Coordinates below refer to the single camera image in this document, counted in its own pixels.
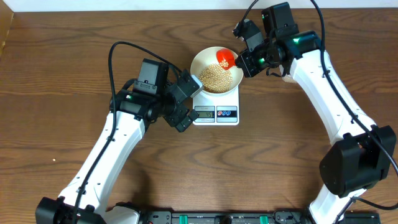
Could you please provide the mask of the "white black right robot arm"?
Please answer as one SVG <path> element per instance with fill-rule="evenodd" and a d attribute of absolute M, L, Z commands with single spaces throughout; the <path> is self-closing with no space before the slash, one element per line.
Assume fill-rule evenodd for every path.
<path fill-rule="evenodd" d="M 346 222 L 345 212 L 397 169 L 397 137 L 379 127 L 355 102 L 325 49 L 325 33 L 302 32 L 287 2 L 262 10 L 264 27 L 243 17 L 233 30 L 246 48 L 235 63 L 247 78 L 279 68 L 283 80 L 304 90 L 321 118 L 331 149 L 319 165 L 323 186 L 309 205 L 306 223 Z"/>

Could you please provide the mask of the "red plastic measuring scoop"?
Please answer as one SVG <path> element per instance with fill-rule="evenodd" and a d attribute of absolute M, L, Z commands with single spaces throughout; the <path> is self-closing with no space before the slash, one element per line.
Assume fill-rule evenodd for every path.
<path fill-rule="evenodd" d="M 235 57 L 232 51 L 229 49 L 221 49 L 216 52 L 216 58 L 220 65 L 220 62 L 226 60 L 229 63 L 228 68 L 223 68 L 225 70 L 229 70 L 231 67 L 235 66 Z"/>

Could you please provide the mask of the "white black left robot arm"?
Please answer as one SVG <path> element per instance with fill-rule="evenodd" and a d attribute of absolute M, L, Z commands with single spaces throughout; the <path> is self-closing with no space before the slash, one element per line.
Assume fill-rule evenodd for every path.
<path fill-rule="evenodd" d="M 170 68 L 143 60 L 138 78 L 128 80 L 111 100 L 101 135 L 77 175 L 57 199 L 44 197 L 38 204 L 37 223 L 139 223 L 140 212 L 129 203 L 106 209 L 127 158 L 157 118 L 180 133 L 198 118 L 183 102 L 201 92 L 203 84 L 187 70 L 172 83 Z"/>

